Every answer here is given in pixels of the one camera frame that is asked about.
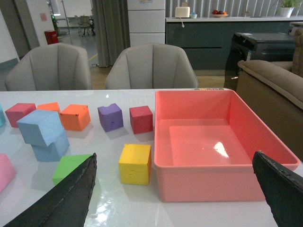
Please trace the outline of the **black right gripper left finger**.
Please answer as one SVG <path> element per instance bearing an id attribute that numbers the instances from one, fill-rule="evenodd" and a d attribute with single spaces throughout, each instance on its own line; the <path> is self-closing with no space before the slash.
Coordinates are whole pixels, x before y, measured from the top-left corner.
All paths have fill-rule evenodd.
<path id="1" fill-rule="evenodd" d="M 95 186 L 94 153 L 32 206 L 7 223 L 7 227 L 82 227 Z"/>

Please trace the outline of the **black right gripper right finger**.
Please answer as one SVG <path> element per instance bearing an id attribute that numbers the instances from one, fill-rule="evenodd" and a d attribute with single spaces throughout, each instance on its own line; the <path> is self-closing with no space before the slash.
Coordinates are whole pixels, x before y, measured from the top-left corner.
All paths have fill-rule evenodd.
<path id="1" fill-rule="evenodd" d="M 303 225 L 303 178 L 261 151 L 252 160 L 254 174 L 279 227 Z"/>

